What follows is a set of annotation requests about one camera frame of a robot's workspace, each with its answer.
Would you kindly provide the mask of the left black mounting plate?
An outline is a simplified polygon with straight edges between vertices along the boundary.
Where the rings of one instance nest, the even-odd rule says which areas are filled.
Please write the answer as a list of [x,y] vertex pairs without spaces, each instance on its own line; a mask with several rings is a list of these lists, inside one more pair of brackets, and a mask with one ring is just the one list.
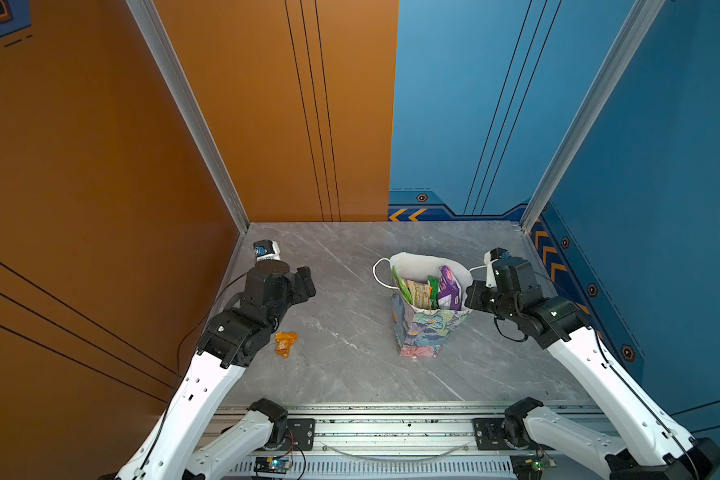
[[314,418],[288,418],[285,421],[283,435],[278,450],[288,450],[291,447],[291,439],[295,447],[303,452],[313,450],[316,436],[316,420]]

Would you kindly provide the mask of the green white snack packet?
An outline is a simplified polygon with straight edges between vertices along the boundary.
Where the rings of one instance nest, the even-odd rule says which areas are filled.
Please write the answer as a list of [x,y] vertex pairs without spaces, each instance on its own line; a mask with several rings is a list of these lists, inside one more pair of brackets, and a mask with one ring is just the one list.
[[429,300],[430,309],[437,310],[439,308],[439,291],[440,291],[440,280],[435,276],[428,277],[428,286],[430,289]]

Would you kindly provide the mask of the green Lays chips bag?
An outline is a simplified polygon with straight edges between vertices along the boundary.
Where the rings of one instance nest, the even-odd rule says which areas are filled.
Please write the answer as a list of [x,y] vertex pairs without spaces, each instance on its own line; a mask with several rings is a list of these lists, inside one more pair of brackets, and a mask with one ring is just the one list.
[[408,286],[407,286],[407,284],[406,284],[406,280],[403,279],[403,278],[397,273],[397,270],[396,270],[396,267],[395,267],[395,266],[392,266],[392,267],[391,267],[391,275],[392,275],[392,279],[393,279],[394,285],[395,285],[395,286],[398,288],[398,290],[400,291],[400,295],[402,296],[402,298],[403,298],[407,303],[411,304],[411,303],[413,302],[413,296],[412,296],[412,294],[411,294],[411,292],[410,292],[410,290],[409,290],[409,288],[408,288]]

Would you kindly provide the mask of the left aluminium corner post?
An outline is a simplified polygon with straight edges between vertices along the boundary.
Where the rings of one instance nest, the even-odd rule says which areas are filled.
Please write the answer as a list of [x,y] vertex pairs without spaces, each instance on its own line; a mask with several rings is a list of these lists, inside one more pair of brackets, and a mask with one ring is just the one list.
[[155,3],[147,0],[126,0],[125,3],[170,91],[229,215],[238,231],[245,234],[249,229],[250,220]]

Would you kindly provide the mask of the tan cracker packet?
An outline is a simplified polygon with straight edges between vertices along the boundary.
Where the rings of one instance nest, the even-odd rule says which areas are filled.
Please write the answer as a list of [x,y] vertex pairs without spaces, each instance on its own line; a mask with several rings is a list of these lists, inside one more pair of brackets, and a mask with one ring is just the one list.
[[415,282],[409,279],[404,281],[405,298],[415,308],[431,310],[432,287],[428,283]]

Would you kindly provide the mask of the black mounting plate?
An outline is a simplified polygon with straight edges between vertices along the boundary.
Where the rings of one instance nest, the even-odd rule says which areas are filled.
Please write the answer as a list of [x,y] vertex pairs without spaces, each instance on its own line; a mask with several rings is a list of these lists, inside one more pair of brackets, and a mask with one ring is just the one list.
[[278,450],[288,450],[291,447],[291,439],[295,447],[303,452],[313,450],[316,436],[316,420],[314,418],[288,418],[285,421],[283,435]]
[[514,420],[506,418],[475,418],[472,420],[474,437],[480,451],[542,450],[546,445],[533,441],[525,428]]

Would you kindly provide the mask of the floral paper gift bag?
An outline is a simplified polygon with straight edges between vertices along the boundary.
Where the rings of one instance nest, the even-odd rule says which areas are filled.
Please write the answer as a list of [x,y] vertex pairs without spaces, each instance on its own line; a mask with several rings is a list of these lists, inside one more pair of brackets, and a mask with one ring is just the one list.
[[[402,298],[391,275],[391,267],[395,266],[403,279],[428,283],[429,276],[440,279],[440,267],[443,265],[454,272],[461,285],[460,311],[413,307]],[[466,288],[473,282],[472,271],[455,260],[402,252],[377,260],[372,274],[379,285],[391,292],[393,333],[402,357],[436,357],[455,330],[472,316],[472,310],[465,306]]]

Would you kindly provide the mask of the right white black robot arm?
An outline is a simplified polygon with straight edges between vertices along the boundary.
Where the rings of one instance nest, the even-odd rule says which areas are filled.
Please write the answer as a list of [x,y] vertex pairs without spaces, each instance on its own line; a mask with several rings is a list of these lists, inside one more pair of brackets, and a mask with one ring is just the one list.
[[561,417],[527,397],[505,411],[504,436],[513,447],[550,447],[603,479],[709,479],[720,447],[665,413],[618,363],[583,312],[564,297],[489,287],[476,281],[466,306],[514,322],[563,365],[616,429],[607,436]]

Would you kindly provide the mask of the right circuit board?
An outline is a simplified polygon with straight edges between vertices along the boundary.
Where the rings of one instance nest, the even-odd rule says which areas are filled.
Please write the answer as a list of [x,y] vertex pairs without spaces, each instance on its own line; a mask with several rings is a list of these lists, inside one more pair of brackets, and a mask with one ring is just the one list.
[[542,480],[547,470],[555,469],[557,462],[551,457],[511,456],[512,471],[518,480]]

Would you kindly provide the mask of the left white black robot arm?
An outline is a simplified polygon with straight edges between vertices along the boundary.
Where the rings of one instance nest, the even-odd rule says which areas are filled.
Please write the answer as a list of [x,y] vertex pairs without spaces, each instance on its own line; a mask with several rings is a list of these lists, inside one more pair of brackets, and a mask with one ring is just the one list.
[[262,398],[242,420],[198,445],[221,402],[268,345],[288,309],[316,294],[311,270],[259,260],[245,287],[205,326],[184,377],[164,413],[115,479],[222,479],[252,452],[279,446],[287,410]]

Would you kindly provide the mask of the left green circuit board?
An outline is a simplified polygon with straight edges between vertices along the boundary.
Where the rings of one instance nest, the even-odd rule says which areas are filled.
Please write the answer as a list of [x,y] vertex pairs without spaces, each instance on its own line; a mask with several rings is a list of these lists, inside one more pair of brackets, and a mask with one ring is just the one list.
[[291,472],[293,465],[289,457],[256,457],[252,474],[254,478],[282,479]]

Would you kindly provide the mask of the aluminium corner post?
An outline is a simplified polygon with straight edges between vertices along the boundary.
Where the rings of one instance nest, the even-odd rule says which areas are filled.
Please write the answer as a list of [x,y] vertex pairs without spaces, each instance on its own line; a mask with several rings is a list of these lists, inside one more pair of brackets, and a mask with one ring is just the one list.
[[125,3],[170,91],[229,215],[238,231],[245,234],[249,229],[250,220],[155,3],[147,0],[126,0]]
[[664,4],[664,0],[633,3],[521,217],[523,233],[528,234],[540,218]]

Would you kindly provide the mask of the small orange candy packet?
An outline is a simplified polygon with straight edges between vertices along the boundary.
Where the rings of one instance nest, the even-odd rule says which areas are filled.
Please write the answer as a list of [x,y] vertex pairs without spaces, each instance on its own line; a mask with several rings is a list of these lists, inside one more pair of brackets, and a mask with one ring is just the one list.
[[296,332],[277,332],[275,334],[275,353],[287,359],[290,356],[292,346],[299,340]]

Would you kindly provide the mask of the purple Fox's candy bag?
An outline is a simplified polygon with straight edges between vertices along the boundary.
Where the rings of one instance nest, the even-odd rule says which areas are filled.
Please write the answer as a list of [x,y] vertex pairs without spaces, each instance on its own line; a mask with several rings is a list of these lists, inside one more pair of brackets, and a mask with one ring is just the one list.
[[446,265],[440,267],[437,306],[439,309],[460,311],[462,309],[462,289],[454,272]]

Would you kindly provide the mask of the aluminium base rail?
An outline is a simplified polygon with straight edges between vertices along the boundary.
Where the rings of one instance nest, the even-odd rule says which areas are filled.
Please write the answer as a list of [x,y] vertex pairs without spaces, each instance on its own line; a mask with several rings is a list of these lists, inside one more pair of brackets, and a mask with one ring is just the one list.
[[[303,452],[291,439],[288,450],[262,448],[237,463],[222,479],[254,478],[256,457],[289,457],[291,472],[282,479],[517,479],[511,456],[551,457],[555,469],[543,478],[587,467],[547,447],[542,450],[480,451],[475,418],[504,418],[500,404],[434,403],[323,404],[284,407],[288,418],[314,418],[313,450]],[[591,405],[551,405],[553,412],[615,437],[605,416]],[[242,420],[247,408],[218,408],[198,445],[204,447]]]

